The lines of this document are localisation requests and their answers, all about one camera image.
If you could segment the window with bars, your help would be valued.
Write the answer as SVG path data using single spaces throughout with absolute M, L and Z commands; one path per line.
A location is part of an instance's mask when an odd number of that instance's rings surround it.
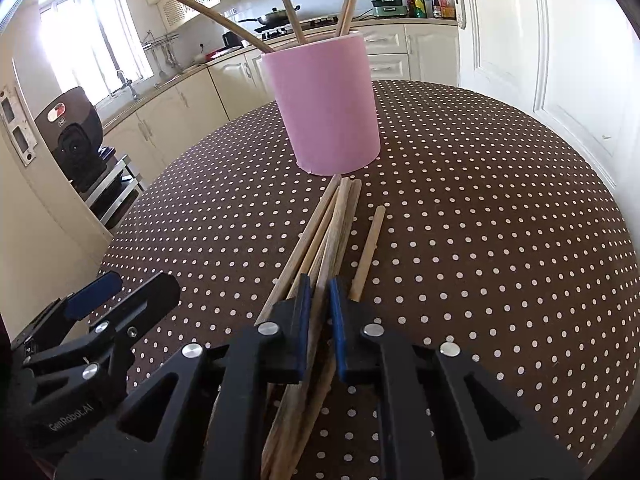
M 93 104 L 153 76 L 126 0 L 56 0 L 39 10 L 38 39 L 62 91 L 81 87 Z

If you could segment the black electric kettle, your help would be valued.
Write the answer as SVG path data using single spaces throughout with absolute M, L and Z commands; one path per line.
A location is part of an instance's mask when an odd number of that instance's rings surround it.
M 235 32 L 225 32 L 222 35 L 222 40 L 224 40 L 226 50 L 243 47 L 242 39 Z

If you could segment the white door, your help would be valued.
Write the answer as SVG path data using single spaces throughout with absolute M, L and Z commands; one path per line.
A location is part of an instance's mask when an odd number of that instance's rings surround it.
M 460 82 L 537 117 L 639 219 L 639 38 L 616 0 L 464 0 Z

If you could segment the brown polka dot tablecloth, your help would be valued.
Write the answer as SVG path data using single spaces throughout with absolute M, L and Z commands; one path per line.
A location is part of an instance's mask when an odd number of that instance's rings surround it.
M 582 465 L 639 368 L 638 247 L 599 176 L 534 118 L 441 84 L 374 84 L 381 151 L 341 270 L 386 217 L 363 291 L 415 344 L 453 341 Z M 326 187 L 300 170 L 276 104 L 215 130 L 134 204 L 101 268 L 131 292 L 176 277 L 178 306 L 134 349 L 132 386 L 182 344 L 226 342 L 264 305 Z

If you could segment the pink cylindrical utensil holder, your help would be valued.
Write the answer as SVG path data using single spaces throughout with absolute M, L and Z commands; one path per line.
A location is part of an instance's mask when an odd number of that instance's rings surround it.
M 359 34 L 262 56 L 300 169 L 350 174 L 381 151 L 366 44 Z

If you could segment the wall utensil rack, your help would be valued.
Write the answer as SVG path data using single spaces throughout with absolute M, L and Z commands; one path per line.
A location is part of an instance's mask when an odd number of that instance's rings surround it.
M 172 77 L 183 73 L 183 67 L 174 50 L 174 42 L 178 38 L 179 35 L 176 32 L 168 32 L 157 37 L 152 30 L 148 30 L 141 40 L 143 51 L 152 56 L 157 75 L 163 82 L 170 81 Z

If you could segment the dark sauce bottle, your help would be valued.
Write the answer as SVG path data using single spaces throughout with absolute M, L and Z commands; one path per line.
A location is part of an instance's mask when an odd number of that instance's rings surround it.
M 431 0 L 433 18 L 441 18 L 442 17 L 442 8 L 440 7 L 439 0 Z

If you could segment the black wok with lid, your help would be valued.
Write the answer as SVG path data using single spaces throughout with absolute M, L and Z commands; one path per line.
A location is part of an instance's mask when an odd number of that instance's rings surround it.
M 284 9 L 272 8 L 270 12 L 258 16 L 258 18 L 244 18 L 244 20 L 240 20 L 240 23 L 246 22 L 256 22 L 262 27 L 275 28 L 288 24 L 290 19 Z

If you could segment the lower cream cabinets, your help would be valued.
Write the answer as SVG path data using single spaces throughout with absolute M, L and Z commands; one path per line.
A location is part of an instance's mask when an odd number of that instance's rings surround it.
M 454 86 L 458 79 L 454 26 L 362 26 L 350 37 L 318 35 L 311 46 L 290 53 L 235 52 L 116 119 L 106 140 L 153 181 L 209 133 L 273 100 L 299 167 L 346 174 L 380 151 L 374 80 Z

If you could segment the green bottle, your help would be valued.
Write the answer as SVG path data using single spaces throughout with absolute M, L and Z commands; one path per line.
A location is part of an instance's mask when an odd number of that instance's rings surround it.
M 413 0 L 414 15 L 416 18 L 427 18 L 425 0 Z

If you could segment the metal shelf rack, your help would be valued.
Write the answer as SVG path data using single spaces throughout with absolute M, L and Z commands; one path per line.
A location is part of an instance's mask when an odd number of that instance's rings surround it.
M 128 155 L 112 157 L 87 192 L 80 196 L 107 231 L 114 233 L 129 209 L 146 191 L 142 174 Z

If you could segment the door strike plate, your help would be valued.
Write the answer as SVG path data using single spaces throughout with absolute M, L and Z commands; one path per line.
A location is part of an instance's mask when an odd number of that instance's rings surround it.
M 14 150 L 23 165 L 28 167 L 36 158 L 38 141 L 14 87 L 4 86 L 1 89 L 1 118 L 9 130 Z

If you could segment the thin wooden chopstick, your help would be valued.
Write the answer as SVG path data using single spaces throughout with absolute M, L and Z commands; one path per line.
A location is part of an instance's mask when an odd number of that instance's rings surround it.
M 336 199 L 337 199 L 337 194 L 334 194 L 332 197 L 332 200 L 329 203 L 328 208 L 326 208 L 326 212 L 322 216 L 322 219 L 320 221 L 318 228 L 316 229 L 316 232 L 314 232 L 314 236 L 312 237 L 311 242 L 305 252 L 303 261 L 297 270 L 297 273 L 295 275 L 294 280 L 292 281 L 292 285 L 290 289 L 288 290 L 288 296 L 286 296 L 286 298 L 288 299 L 291 299 L 295 296 L 300 276 L 302 274 L 308 274 L 309 270 L 312 267 L 312 263 L 314 262 L 314 258 L 316 258 L 316 255 L 318 254 L 324 234 L 326 234 L 326 230 L 328 229 L 331 223 L 331 220 L 333 217 L 333 211 L 336 204 Z

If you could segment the kitchen faucet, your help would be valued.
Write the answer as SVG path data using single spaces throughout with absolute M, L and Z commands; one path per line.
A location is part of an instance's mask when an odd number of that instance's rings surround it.
M 131 93 L 132 99 L 134 101 L 139 101 L 140 100 L 140 94 L 134 88 L 134 83 L 132 82 L 132 80 L 125 76 L 123 70 L 118 70 L 116 72 L 116 75 L 117 75 L 118 79 L 120 80 L 120 82 L 122 83 L 122 89 L 129 90 L 130 93 Z

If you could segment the wooden chopstick pile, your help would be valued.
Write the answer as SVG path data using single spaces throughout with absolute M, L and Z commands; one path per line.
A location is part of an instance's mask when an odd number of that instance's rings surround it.
M 303 258 L 308 252 L 308 248 L 310 247 L 311 242 L 319 229 L 320 223 L 330 206 L 331 200 L 338 188 L 338 185 L 340 184 L 340 181 L 341 176 L 337 174 L 331 178 L 329 184 L 326 186 L 317 207 L 314 208 L 314 212 L 306 223 L 302 235 L 299 237 L 291 255 L 288 257 L 288 261 L 285 263 L 276 284 L 273 285 L 273 289 L 271 289 L 262 310 L 260 310 L 254 323 L 255 326 L 265 322 L 265 320 L 270 317 L 273 306 L 280 301 L 285 296 L 285 293 L 290 289 L 295 278 L 295 273 L 299 270 L 300 265 L 303 262 Z
M 283 298 L 293 298 L 297 286 L 302 284 L 303 275 L 309 275 L 312 297 L 307 330 L 306 370 L 299 384 L 288 385 L 285 389 L 262 450 L 260 476 L 263 479 L 288 479 L 292 474 L 292 456 L 305 411 L 322 330 L 324 296 L 333 276 L 336 253 L 340 247 L 349 187 L 349 179 L 338 174 L 332 177 L 258 315 L 260 322 L 265 321 L 276 302 Z

